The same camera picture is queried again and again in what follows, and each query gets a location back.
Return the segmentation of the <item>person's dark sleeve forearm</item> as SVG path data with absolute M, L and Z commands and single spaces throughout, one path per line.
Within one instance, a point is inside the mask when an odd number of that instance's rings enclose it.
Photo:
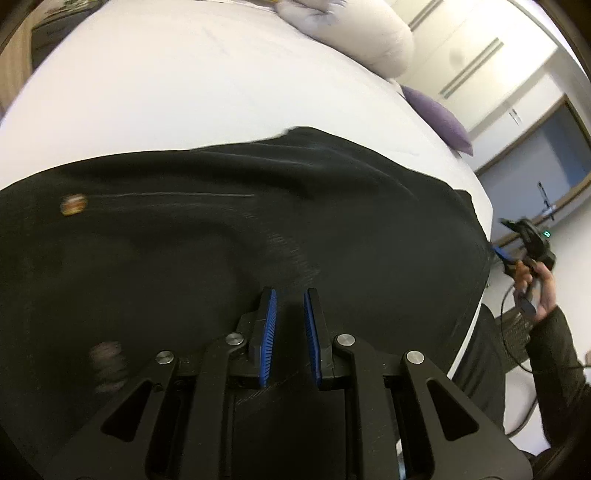
M 558 447 L 590 430 L 590 385 L 578 361 L 566 317 L 554 308 L 530 331 L 526 345 L 546 440 Z

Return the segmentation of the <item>person's right hand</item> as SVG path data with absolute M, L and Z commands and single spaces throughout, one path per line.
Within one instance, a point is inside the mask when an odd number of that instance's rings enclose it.
M 538 324 L 557 307 L 556 281 L 543 262 L 516 263 L 514 300 L 532 324 Z

